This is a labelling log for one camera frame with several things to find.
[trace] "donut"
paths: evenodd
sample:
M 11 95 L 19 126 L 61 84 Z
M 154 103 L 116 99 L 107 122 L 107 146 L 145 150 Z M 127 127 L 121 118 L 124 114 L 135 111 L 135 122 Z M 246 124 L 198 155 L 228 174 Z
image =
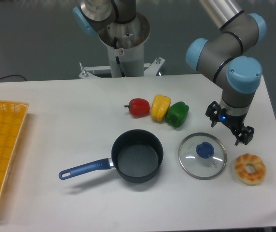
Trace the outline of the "donut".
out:
M 249 173 L 245 169 L 247 165 L 252 165 L 255 172 Z M 266 171 L 267 169 L 262 159 L 256 155 L 246 153 L 236 159 L 235 173 L 247 185 L 259 185 L 263 181 Z

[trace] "white table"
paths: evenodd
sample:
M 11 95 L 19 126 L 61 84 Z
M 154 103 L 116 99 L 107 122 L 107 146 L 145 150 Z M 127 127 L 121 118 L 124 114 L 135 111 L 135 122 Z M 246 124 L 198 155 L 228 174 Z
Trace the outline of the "white table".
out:
M 125 104 L 155 94 L 190 106 L 184 126 L 173 129 L 150 116 L 134 119 Z M 230 130 L 211 128 L 207 106 L 221 89 L 203 76 L 181 75 L 100 80 L 0 83 L 0 100 L 29 103 L 28 116 L 5 193 L 0 232 L 182 231 L 276 226 L 276 120 L 264 80 L 245 120 L 255 128 L 248 145 L 235 146 Z M 145 129 L 163 144 L 158 175 L 143 184 L 123 180 L 115 169 L 60 180 L 58 173 L 109 158 L 115 139 Z M 195 132 L 216 136 L 228 163 L 215 179 L 189 176 L 178 161 L 183 138 Z M 259 155 L 267 175 L 247 186 L 233 164 L 244 153 Z

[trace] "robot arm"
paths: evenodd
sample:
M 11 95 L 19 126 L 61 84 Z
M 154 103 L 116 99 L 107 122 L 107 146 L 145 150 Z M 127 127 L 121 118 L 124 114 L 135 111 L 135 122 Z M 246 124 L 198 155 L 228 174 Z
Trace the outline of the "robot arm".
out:
M 73 13 L 84 32 L 98 32 L 108 51 L 112 77 L 143 76 L 150 25 L 136 12 L 135 0 L 82 0 Z
M 257 14 L 246 14 L 234 0 L 200 0 L 222 34 L 214 41 L 195 40 L 186 54 L 187 63 L 222 88 L 220 104 L 213 102 L 206 116 L 214 127 L 227 126 L 239 142 L 247 145 L 254 128 L 244 119 L 260 84 L 262 67 L 253 58 L 241 56 L 266 33 L 265 21 Z

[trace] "saucepan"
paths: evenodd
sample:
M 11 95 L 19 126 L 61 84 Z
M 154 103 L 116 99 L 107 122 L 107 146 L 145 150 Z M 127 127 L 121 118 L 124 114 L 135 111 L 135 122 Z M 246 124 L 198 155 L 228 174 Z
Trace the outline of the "saucepan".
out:
M 61 171 L 59 178 L 65 180 L 95 170 L 115 168 L 123 179 L 143 183 L 158 173 L 163 156 L 163 146 L 154 134 L 140 129 L 129 130 L 114 142 L 111 158 Z

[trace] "yellow bell pepper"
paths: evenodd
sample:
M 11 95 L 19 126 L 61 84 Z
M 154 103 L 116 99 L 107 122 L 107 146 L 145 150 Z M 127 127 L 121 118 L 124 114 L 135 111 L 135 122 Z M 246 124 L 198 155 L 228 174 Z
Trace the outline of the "yellow bell pepper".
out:
M 157 94 L 152 103 L 151 107 L 151 117 L 154 121 L 162 121 L 165 114 L 170 106 L 170 97 L 164 96 L 162 94 Z

